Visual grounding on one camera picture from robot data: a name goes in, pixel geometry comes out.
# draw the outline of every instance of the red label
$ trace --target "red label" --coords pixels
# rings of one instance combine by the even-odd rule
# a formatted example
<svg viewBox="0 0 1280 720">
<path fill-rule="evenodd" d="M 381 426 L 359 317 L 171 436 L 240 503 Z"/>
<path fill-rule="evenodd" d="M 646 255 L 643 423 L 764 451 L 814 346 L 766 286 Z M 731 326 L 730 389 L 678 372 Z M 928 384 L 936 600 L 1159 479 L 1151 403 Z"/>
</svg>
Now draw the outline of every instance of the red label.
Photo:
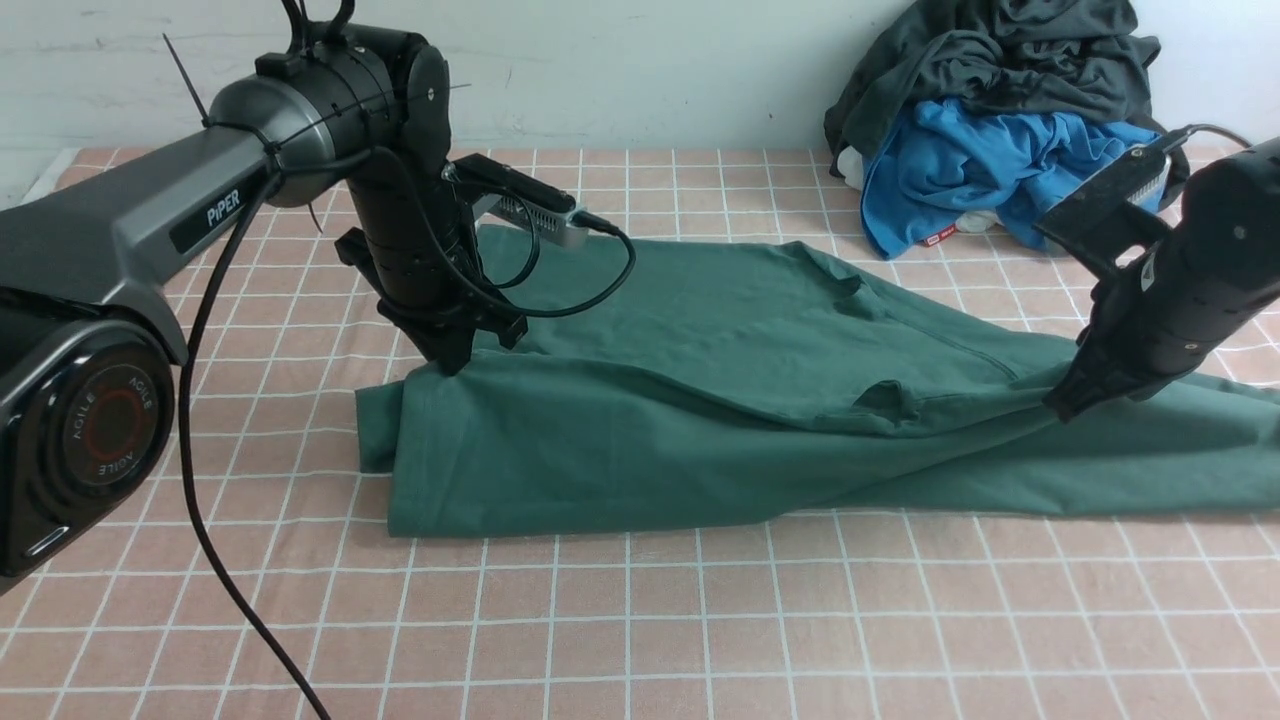
<svg viewBox="0 0 1280 720">
<path fill-rule="evenodd" d="M 955 225 L 947 225 L 947 227 L 942 228 L 941 232 L 936 232 L 936 233 L 931 234 L 929 237 L 924 238 L 920 242 L 925 247 L 933 247 L 934 245 L 937 245 L 937 243 L 942 242 L 943 240 L 954 236 L 955 233 L 956 233 L 956 227 Z"/>
</svg>

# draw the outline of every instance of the green t-shirt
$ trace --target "green t-shirt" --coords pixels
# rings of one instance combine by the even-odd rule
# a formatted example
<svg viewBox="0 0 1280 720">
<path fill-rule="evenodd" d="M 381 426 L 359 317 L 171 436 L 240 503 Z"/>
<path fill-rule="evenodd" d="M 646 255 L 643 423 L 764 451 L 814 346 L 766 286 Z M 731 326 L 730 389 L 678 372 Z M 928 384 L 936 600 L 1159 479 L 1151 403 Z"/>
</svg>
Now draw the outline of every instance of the green t-shirt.
<svg viewBox="0 0 1280 720">
<path fill-rule="evenodd" d="M 481 233 L 494 278 L 527 237 Z M 498 537 L 756 523 L 814 507 L 1048 515 L 1257 510 L 1280 500 L 1280 393 L 1193 375 L 1069 425 L 1041 404 L 1075 354 L 803 243 L 636 241 L 609 300 L 481 336 L 456 377 L 357 393 L 389 532 Z M 507 291 L 580 302 L 622 249 L 543 249 Z"/>
</svg>

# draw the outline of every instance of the white wall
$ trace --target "white wall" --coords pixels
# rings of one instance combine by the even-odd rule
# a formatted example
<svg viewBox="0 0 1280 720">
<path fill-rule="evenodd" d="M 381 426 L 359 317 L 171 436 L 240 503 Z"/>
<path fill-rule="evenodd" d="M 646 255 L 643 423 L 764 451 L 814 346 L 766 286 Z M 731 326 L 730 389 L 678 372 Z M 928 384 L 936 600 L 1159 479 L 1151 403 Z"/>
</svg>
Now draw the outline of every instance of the white wall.
<svg viewBox="0 0 1280 720">
<path fill-rule="evenodd" d="M 909 0 L 360 0 L 451 59 L 458 143 L 808 146 L 852 65 Z M 1135 0 L 1165 45 L 1157 119 L 1280 135 L 1280 3 Z M 337 0 L 311 0 L 330 15 Z M 0 0 L 0 151 L 154 145 L 287 42 L 275 0 Z M 1213 69 L 1220 65 L 1222 69 Z"/>
</svg>

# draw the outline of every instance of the blue shirt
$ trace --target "blue shirt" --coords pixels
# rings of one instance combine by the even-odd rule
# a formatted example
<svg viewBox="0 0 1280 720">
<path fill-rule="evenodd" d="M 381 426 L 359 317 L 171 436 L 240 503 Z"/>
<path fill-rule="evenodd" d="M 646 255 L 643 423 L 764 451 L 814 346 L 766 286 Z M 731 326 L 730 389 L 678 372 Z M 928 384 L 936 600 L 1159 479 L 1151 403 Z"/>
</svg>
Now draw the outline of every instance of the blue shirt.
<svg viewBox="0 0 1280 720">
<path fill-rule="evenodd" d="M 1074 113 L 973 115 L 956 99 L 899 115 L 865 164 L 863 227 L 893 259 L 970 210 L 995 210 L 1019 242 L 1046 249 L 1032 225 L 1135 145 L 1160 137 L 1130 123 L 1089 123 Z M 1160 193 L 1143 208 L 1155 213 Z"/>
</svg>

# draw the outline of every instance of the dark gray clothing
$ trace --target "dark gray clothing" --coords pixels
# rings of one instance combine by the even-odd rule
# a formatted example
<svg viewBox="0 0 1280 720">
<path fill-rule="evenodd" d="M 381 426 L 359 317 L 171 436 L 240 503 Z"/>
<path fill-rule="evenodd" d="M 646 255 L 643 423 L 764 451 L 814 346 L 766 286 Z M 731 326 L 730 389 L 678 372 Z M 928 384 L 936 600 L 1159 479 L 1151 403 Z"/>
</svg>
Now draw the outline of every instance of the dark gray clothing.
<svg viewBox="0 0 1280 720">
<path fill-rule="evenodd" d="M 1165 132 L 1151 117 L 1155 37 L 1130 35 L 1126 0 L 919 0 L 872 44 L 823 122 L 833 154 L 872 158 L 920 100 L 959 97 L 979 114 L 1076 113 Z M 1167 204 L 1189 174 L 1181 154 Z"/>
</svg>

